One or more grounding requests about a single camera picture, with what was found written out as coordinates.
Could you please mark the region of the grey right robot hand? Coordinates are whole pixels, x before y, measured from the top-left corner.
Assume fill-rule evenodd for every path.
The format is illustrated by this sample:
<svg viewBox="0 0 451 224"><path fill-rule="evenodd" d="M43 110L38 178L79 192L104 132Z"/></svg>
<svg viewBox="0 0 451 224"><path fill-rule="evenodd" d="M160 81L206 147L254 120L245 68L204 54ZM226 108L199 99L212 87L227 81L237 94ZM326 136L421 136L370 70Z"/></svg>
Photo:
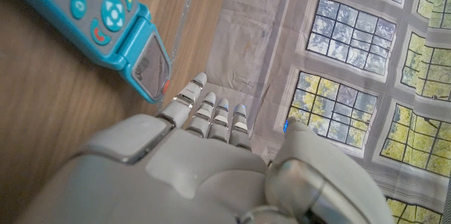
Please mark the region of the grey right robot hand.
<svg viewBox="0 0 451 224"><path fill-rule="evenodd" d="M271 163L254 154L246 110L202 94L198 74L156 116L93 135L19 223L391 223L353 159L289 118Z"/></svg>

